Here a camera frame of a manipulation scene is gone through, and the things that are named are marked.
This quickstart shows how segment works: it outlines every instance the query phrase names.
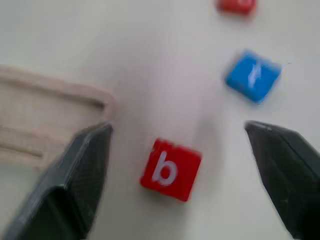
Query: blue cube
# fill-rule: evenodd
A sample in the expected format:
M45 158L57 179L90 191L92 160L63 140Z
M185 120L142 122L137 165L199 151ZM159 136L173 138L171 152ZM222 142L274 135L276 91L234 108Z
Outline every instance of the blue cube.
M256 104L264 101L281 74L281 66L246 52L226 76L226 84Z

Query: wooden tray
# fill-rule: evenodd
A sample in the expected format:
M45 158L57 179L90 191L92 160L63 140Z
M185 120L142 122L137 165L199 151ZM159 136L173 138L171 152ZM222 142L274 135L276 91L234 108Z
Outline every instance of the wooden tray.
M47 168L114 106L108 92L0 65L0 162Z

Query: red block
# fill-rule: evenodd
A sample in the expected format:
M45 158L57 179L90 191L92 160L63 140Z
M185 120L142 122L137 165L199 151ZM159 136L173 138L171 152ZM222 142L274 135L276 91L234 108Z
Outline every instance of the red block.
M140 180L143 187L183 202L189 198L201 154L158 138Z
M256 5L257 0L218 0L220 10L242 15L249 15Z

